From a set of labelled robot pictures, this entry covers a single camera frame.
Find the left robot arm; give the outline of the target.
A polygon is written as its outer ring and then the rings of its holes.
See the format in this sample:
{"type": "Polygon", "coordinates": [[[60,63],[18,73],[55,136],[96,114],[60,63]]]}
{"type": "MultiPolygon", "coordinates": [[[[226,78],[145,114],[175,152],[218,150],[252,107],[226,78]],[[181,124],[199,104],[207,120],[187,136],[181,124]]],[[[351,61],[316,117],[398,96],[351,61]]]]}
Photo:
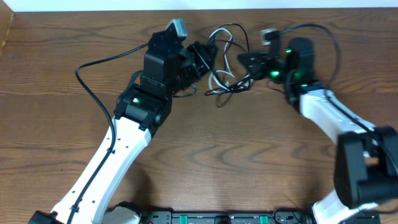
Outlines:
{"type": "Polygon", "coordinates": [[[142,213],[108,204],[127,170],[171,112],[177,93],[214,67],[214,39],[194,42],[173,29],[156,32],[147,43],[144,68],[135,72],[119,96],[100,147],[74,186],[51,212],[36,211],[30,223],[139,223],[142,213]]]}

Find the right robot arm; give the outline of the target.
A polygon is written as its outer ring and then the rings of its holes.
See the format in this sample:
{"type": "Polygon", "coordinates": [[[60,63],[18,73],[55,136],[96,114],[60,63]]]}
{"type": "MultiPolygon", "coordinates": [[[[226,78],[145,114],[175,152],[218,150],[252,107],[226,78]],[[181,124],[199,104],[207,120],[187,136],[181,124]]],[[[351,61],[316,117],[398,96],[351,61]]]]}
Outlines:
{"type": "Polygon", "coordinates": [[[292,39],[285,60],[278,49],[273,40],[270,51],[240,54],[238,61],[254,79],[282,84],[288,104],[336,145],[334,189],[303,213],[299,223],[344,223],[396,199],[397,131],[361,119],[316,78],[310,39],[292,39]]]}

